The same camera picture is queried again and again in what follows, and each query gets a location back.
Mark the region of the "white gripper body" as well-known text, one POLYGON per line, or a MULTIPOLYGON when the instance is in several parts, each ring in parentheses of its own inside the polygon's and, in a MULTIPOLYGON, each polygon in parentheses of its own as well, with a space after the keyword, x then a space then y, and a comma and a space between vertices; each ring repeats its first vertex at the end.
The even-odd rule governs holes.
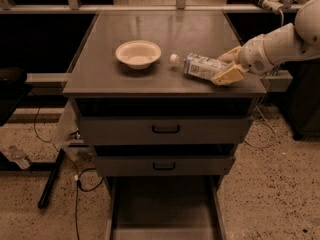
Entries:
POLYGON ((267 73, 274 68, 264 49, 264 34, 250 39, 241 47, 238 61, 250 72, 258 75, 267 73))

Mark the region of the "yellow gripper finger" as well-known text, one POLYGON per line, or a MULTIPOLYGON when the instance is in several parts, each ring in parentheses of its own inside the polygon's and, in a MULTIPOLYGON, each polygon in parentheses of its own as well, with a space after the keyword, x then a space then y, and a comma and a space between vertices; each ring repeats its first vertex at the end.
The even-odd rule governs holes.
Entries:
POLYGON ((227 67, 217 75, 211 78, 213 84, 217 86, 227 86, 244 79, 244 75, 248 72, 246 68, 235 62, 231 62, 227 67))
POLYGON ((225 63, 231 63, 231 62, 238 63, 240 50, 241 50, 241 46, 237 46, 237 47, 229 50, 228 52, 220 55, 218 57, 218 60, 223 61, 225 63))

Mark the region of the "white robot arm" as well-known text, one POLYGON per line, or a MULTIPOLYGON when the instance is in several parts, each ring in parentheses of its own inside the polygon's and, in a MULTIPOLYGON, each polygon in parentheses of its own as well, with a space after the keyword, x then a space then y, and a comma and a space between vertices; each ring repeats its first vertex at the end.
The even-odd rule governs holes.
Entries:
POLYGON ((320 0, 309 0, 297 12, 295 21, 220 55, 227 67, 211 78, 217 86, 241 81, 246 72, 257 75, 289 61, 320 57, 320 0))

